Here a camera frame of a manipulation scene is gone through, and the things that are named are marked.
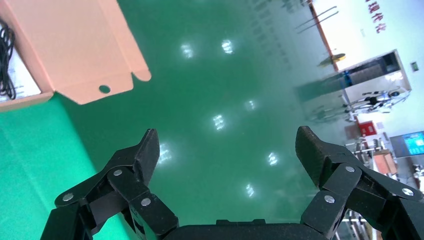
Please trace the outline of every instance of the metal rod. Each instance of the metal rod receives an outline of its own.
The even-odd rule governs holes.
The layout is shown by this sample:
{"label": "metal rod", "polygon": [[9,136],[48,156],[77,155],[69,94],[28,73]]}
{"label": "metal rod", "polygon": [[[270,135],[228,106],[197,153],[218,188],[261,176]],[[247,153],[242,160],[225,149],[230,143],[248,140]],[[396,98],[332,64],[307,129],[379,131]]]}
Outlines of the metal rod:
{"label": "metal rod", "polygon": [[[328,17],[324,18],[323,20],[319,21],[319,22],[318,22],[318,24],[319,24],[319,23],[324,22],[325,20],[327,20],[327,19],[331,18],[332,16],[334,16],[334,15],[336,15],[336,14],[338,14],[338,13],[339,13],[339,11],[337,11],[336,13],[331,14],[330,16],[328,16]],[[301,33],[303,33],[304,31],[306,31],[306,30],[308,30],[308,29],[310,29],[310,28],[314,27],[315,25],[317,25],[317,23],[316,23],[316,24],[314,24],[314,25],[312,25],[312,26],[309,26],[309,27],[307,27],[307,28],[303,29],[302,31],[298,32],[297,34],[301,34]]]}
{"label": "metal rod", "polygon": [[321,14],[319,14],[318,16],[313,17],[313,18],[311,18],[311,19],[309,19],[309,20],[305,21],[304,23],[300,24],[299,26],[295,27],[294,29],[298,29],[298,28],[300,28],[301,26],[303,26],[303,25],[305,25],[305,24],[309,23],[310,21],[314,20],[315,18],[318,18],[319,16],[321,16],[321,15],[325,14],[326,12],[330,11],[331,9],[335,9],[335,8],[337,8],[337,6],[333,6],[332,8],[329,8],[328,10],[323,11],[323,12],[322,12]]}

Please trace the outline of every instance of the metal rivet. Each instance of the metal rivet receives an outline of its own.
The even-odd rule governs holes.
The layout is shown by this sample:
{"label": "metal rivet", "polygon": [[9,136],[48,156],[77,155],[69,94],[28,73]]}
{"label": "metal rivet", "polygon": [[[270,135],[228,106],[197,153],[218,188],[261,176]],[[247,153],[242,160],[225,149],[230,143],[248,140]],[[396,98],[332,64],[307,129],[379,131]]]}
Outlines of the metal rivet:
{"label": "metal rivet", "polygon": [[145,199],[143,199],[143,200],[141,200],[141,205],[143,206],[143,207],[145,207],[145,206],[148,206],[150,203],[151,203],[152,201],[150,200],[150,198],[145,198]]}
{"label": "metal rivet", "polygon": [[74,195],[72,193],[68,193],[65,196],[63,196],[62,200],[64,202],[67,202],[67,201],[71,200],[73,197],[74,197]]}
{"label": "metal rivet", "polygon": [[118,169],[118,170],[116,170],[116,171],[113,172],[113,175],[115,175],[115,176],[119,176],[121,174],[122,174],[122,170],[121,169]]}
{"label": "metal rivet", "polygon": [[351,166],[347,166],[347,167],[345,167],[345,168],[346,168],[346,170],[347,170],[348,172],[351,172],[351,173],[355,172],[355,168],[353,168],[353,167],[351,167]]}
{"label": "metal rivet", "polygon": [[329,204],[333,204],[336,200],[334,199],[334,197],[330,196],[330,195],[326,195],[324,197],[325,201]]}
{"label": "metal rivet", "polygon": [[408,195],[408,196],[413,196],[413,195],[414,195],[414,192],[413,192],[413,191],[411,191],[411,190],[410,190],[410,189],[408,189],[408,188],[404,188],[404,189],[402,189],[402,192],[403,192],[404,194]]}

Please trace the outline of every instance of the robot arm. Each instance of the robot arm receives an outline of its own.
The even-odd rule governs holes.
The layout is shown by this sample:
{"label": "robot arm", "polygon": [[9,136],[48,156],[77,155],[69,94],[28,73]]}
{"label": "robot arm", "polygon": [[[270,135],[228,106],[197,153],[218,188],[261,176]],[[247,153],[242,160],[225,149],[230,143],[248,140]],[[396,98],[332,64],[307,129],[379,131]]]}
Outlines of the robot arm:
{"label": "robot arm", "polygon": [[424,201],[416,189],[366,168],[346,147],[321,141],[300,127],[296,153],[320,189],[300,223],[217,220],[179,227],[177,216],[148,185],[159,158],[155,129],[118,150],[102,171],[60,194],[42,240],[91,240],[106,220],[122,213],[147,240],[329,240],[347,209],[360,213],[385,240],[424,240]]}

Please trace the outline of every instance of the white wall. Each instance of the white wall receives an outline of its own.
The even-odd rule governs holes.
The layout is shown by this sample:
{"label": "white wall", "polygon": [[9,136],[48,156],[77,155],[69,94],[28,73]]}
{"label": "white wall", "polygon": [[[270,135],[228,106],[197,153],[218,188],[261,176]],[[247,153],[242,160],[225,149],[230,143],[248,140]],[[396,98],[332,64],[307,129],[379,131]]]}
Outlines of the white wall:
{"label": "white wall", "polygon": [[[381,22],[387,26],[380,34],[368,8],[375,1],[380,5],[376,13],[383,13]],[[337,6],[339,13],[321,24],[330,48],[346,53],[346,59],[337,64],[340,69],[398,50],[412,93],[384,115],[384,130],[390,137],[424,131],[424,1],[315,0],[314,6],[318,14]],[[418,63],[420,71],[412,71],[412,62]]]}

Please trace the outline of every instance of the hole in cardboard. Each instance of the hole in cardboard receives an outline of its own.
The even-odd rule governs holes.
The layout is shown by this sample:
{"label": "hole in cardboard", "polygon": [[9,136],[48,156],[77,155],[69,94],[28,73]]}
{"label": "hole in cardboard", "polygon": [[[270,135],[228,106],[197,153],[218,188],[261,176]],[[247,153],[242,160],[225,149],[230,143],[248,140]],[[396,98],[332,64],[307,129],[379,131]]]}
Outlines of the hole in cardboard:
{"label": "hole in cardboard", "polygon": [[101,85],[98,87],[98,89],[100,90],[100,92],[104,93],[104,94],[108,94],[111,92],[111,88],[106,86],[106,85]]}

